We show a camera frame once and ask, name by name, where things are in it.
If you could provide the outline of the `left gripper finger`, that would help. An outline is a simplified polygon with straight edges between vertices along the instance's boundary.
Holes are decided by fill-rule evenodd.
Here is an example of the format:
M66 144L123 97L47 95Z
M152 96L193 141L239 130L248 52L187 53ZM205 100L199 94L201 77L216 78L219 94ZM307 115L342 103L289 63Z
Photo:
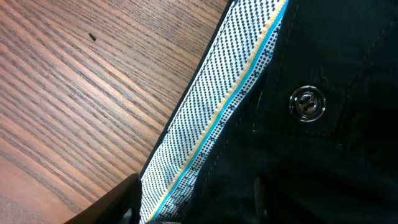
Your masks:
M132 174L65 224L138 224L142 199L139 174Z

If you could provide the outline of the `black shorts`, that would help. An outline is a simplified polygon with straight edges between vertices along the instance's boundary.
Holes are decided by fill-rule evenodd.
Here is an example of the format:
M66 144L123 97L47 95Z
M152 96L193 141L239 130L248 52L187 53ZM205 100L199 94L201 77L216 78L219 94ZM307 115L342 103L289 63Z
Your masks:
M397 2L284 1L261 51L141 222L396 223Z

